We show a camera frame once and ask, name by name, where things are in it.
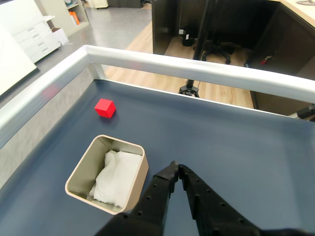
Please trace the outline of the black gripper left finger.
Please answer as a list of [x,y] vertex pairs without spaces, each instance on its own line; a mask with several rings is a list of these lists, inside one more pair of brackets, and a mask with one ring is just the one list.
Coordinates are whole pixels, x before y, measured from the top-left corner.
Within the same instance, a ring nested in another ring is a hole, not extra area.
[[179,178],[179,163],[155,174],[143,196],[129,213],[115,215],[97,236],[161,236],[164,233],[170,195]]

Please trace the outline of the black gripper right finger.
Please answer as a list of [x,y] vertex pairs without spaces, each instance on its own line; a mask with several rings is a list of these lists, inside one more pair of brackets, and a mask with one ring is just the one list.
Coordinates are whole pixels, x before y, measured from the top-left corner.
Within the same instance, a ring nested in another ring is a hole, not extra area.
[[193,220],[201,236],[259,236],[260,229],[228,204],[194,171],[179,166]]

